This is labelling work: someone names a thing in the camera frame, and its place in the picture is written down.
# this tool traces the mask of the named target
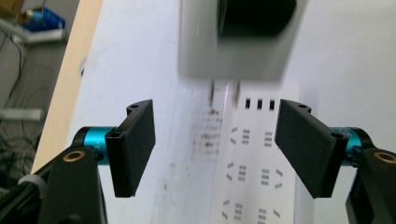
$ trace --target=table surface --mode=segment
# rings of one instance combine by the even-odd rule
[[[207,223],[210,217],[216,160],[193,154],[188,140],[193,125],[221,103],[210,105],[211,80],[177,72],[179,9],[179,0],[103,3],[63,147],[80,127],[117,125],[127,105],[146,99],[154,101],[157,135],[135,198],[115,199],[108,167],[100,168],[110,223]],[[378,147],[391,151],[396,151],[391,141],[395,9],[390,0],[308,1],[281,80],[297,83],[300,101],[328,126],[361,127]],[[215,82],[219,99],[226,82]],[[57,99],[52,105],[61,103]],[[53,132],[59,122],[59,117],[50,119],[45,131]],[[39,153],[59,153],[60,147],[49,143],[55,140],[43,134]],[[193,178],[184,177],[186,164]],[[313,216],[297,222],[347,223],[345,200],[354,174],[343,167],[333,197],[315,200]]]

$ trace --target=floor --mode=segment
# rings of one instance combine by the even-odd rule
[[[70,34],[78,0],[33,2],[38,2],[63,17],[67,33]],[[5,107],[43,108],[48,111],[67,44],[54,42],[18,46],[21,50],[20,57],[20,51],[11,43],[10,38],[0,34],[0,41],[4,41],[10,49],[2,52],[0,48],[0,55],[3,55],[0,60],[19,61],[21,58],[21,71],[11,88],[11,94],[0,89],[0,95],[7,97]],[[5,67],[0,67],[0,76],[7,76],[7,71]],[[44,123],[44,120],[0,120],[0,196],[12,189],[21,177],[30,173]]]

